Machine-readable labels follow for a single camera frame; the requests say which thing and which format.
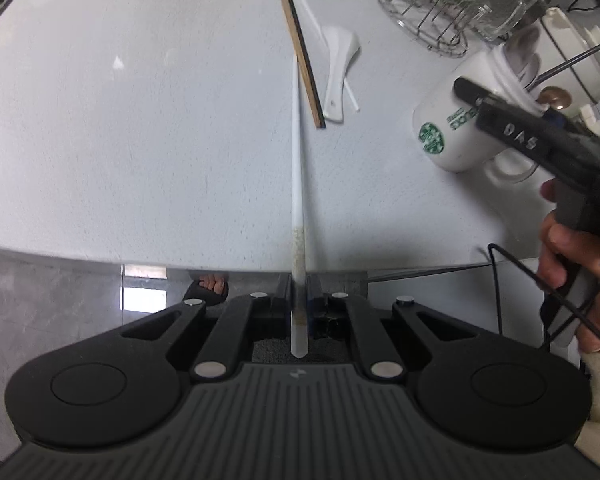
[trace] white ceramic spoon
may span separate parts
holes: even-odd
[[[325,26],[322,33],[329,47],[329,80],[322,113],[325,119],[341,123],[344,76],[351,58],[360,48],[360,42],[355,32],[343,27]]]

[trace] black cable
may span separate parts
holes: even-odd
[[[569,10],[569,12],[571,12],[572,10],[596,10],[596,9],[599,9],[599,8],[600,8],[600,6],[599,6],[599,5],[596,5],[595,7],[587,7],[587,9],[581,9],[581,8],[579,8],[579,7],[572,7],[572,8]]]
[[[498,318],[498,334],[502,333],[502,304],[500,303],[500,283],[498,282],[498,267],[496,266],[496,258],[493,256],[493,246],[489,244],[487,250],[489,251],[489,258],[491,259],[491,270],[493,271],[493,287],[496,292],[496,316]]]
[[[571,2],[571,5],[570,5],[569,7],[567,7],[567,12],[571,12],[571,9],[573,9],[573,6],[574,6],[575,4],[577,4],[579,1],[580,1],[580,0],[573,0],[573,1]]]
[[[573,303],[571,303],[571,301],[567,300],[567,298],[565,298],[562,294],[560,294],[560,292],[555,290],[545,280],[536,276],[536,274],[532,270],[530,270],[529,268],[524,266],[515,256],[513,256],[513,254],[509,253],[509,251],[507,251],[506,249],[503,249],[498,244],[489,244],[488,249],[498,251],[500,254],[502,254],[502,256],[504,256],[507,260],[509,260],[517,268],[522,270],[522,272],[524,272],[528,277],[530,277],[532,280],[534,280],[536,282],[536,285],[538,285],[540,287],[540,289],[542,289],[543,292],[549,294],[550,296],[552,296],[553,298],[558,300],[562,306],[569,309],[571,311],[571,313],[574,316],[576,316],[584,326],[586,326],[589,330],[591,330],[593,332],[593,334],[598,339],[600,339],[600,329],[597,326],[595,326],[592,322],[590,322],[590,320],[587,319],[587,317],[584,316],[584,314],[581,313],[581,311]]]
[[[591,309],[593,308],[593,304],[596,301],[596,296],[600,293],[600,283],[598,284],[598,286],[596,287],[596,290],[594,290],[589,297],[582,303],[582,306],[580,307],[580,311],[586,316]],[[565,330],[574,320],[576,319],[576,317],[571,314],[567,321],[565,321],[564,323],[562,323],[555,331],[553,334],[549,335],[547,337],[547,339],[542,343],[542,346],[549,346],[551,344],[551,342],[556,339],[560,333]]]

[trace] ribbed rubber surface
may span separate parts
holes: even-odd
[[[352,365],[245,364],[192,389],[153,433],[116,449],[25,444],[10,480],[445,479],[587,480],[600,470],[570,446],[530,455],[465,447],[430,427],[399,386]]]

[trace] chopstick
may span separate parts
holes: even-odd
[[[309,2],[307,0],[298,0],[298,2],[300,3],[300,6],[304,9],[304,12],[309,17],[309,20],[311,21],[312,25],[314,26],[315,33],[317,34],[318,38],[320,38],[320,42],[322,42],[322,45],[324,46],[325,51],[328,52],[329,45],[327,44],[327,40],[324,37],[324,34],[322,33],[322,27],[320,26],[320,23],[318,22],[318,18],[315,17],[314,12],[311,10],[311,7],[309,6]],[[359,112],[360,106],[358,105],[358,101],[356,101],[356,96],[353,95],[353,90],[351,89],[351,86],[349,85],[349,79],[347,78],[346,75],[344,76],[344,89],[347,91],[347,94],[349,95],[349,99],[351,101],[351,106],[353,107],[353,110],[355,112]]]
[[[286,25],[289,29],[289,34],[291,34],[291,41],[294,44],[296,56],[298,56],[300,73],[302,74],[306,96],[309,99],[309,106],[311,108],[311,115],[314,117],[315,127],[325,128],[326,124],[324,123],[322,106],[320,105],[320,98],[318,97],[318,89],[315,86],[314,72],[311,70],[309,54],[307,53],[306,45],[304,44],[304,37],[302,36],[302,29],[300,28],[300,21],[298,20],[298,14],[296,13],[294,0],[280,0],[280,2],[282,3],[282,9],[285,12]]]

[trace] circular pad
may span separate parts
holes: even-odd
[[[591,406],[589,383],[569,362],[486,336],[440,345],[416,396],[451,436],[513,452],[573,442]]]
[[[102,363],[75,365],[62,370],[51,382],[54,395],[75,406],[95,406],[113,400],[126,386],[126,376]]]
[[[511,363],[480,368],[471,378],[471,386],[487,402],[499,406],[525,406],[536,402],[546,383],[535,370]]]

